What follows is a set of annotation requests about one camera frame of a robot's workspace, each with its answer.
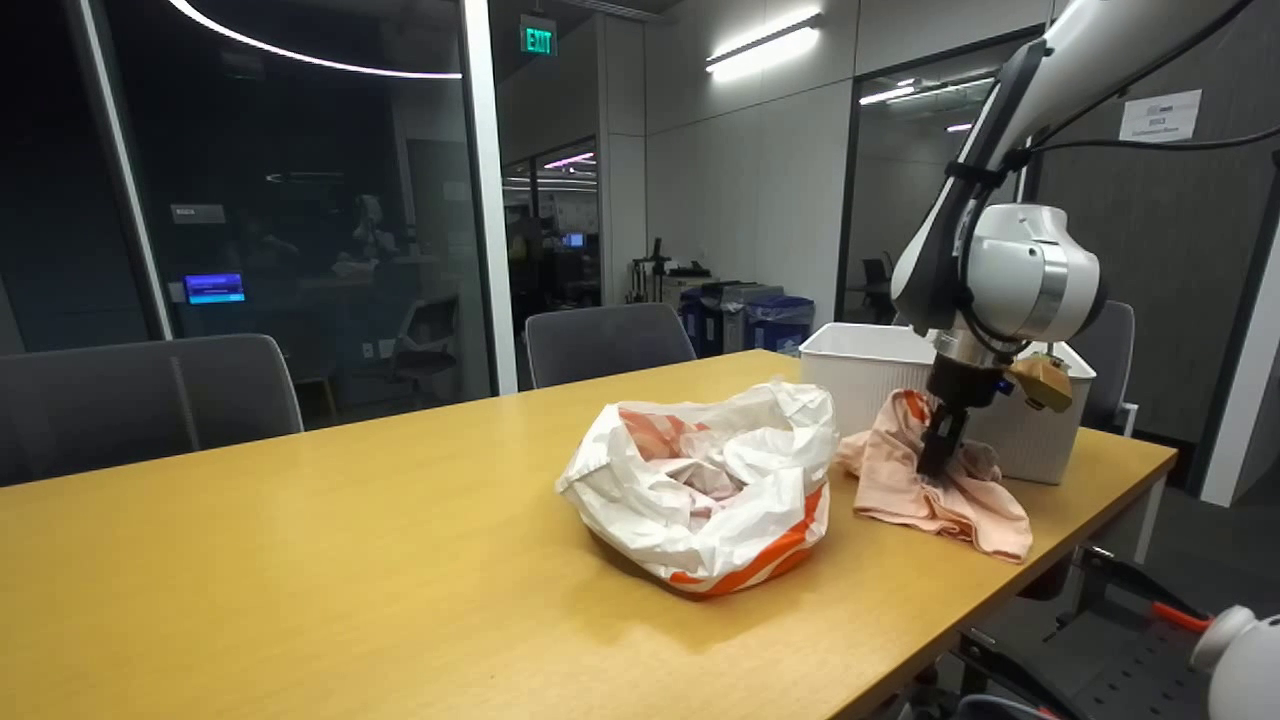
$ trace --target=black cable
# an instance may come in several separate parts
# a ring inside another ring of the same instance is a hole
[[[1203,142],[1136,142],[1136,139],[1059,139],[1059,142],[1039,142],[1028,157],[1050,157],[1050,151],[1070,151],[1070,149],[1132,149],[1132,151],[1170,151],[1170,157],[1190,157],[1190,151],[1225,151],[1225,149],[1250,149],[1275,139],[1275,129],[1254,130],[1254,137],[1230,137],[1230,139],[1203,139]]]

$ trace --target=wooden table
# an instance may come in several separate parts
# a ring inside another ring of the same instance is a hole
[[[0,491],[0,717],[834,717],[1170,472],[1079,430],[1018,482],[1028,563],[855,519],[784,578],[682,598],[552,491],[608,399],[800,376],[725,355]]]

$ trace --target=robotic arm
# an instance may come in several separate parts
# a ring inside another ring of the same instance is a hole
[[[994,403],[1034,339],[1076,336],[1100,305],[1100,265],[1044,203],[994,203],[1028,149],[1230,24],[1250,0],[1072,0],[1001,73],[919,230],[891,267],[906,324],[938,333],[941,396],[919,472],[941,481],[970,409]]]

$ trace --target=floor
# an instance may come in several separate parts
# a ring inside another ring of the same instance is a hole
[[[1148,571],[1203,611],[1250,603],[1280,609],[1280,474],[1246,506],[1210,506],[1170,486]],[[1056,598],[1018,598],[981,618],[1013,655],[1028,658],[1059,696],[1097,720],[1200,720],[1203,683],[1190,673],[1192,639],[1148,624],[1136,603],[1118,603],[1056,624],[1072,609],[1072,583]]]

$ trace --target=white plastic bag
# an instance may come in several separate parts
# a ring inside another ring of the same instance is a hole
[[[615,552],[689,597],[796,567],[827,530],[834,396],[759,384],[725,403],[608,403],[562,494]]]

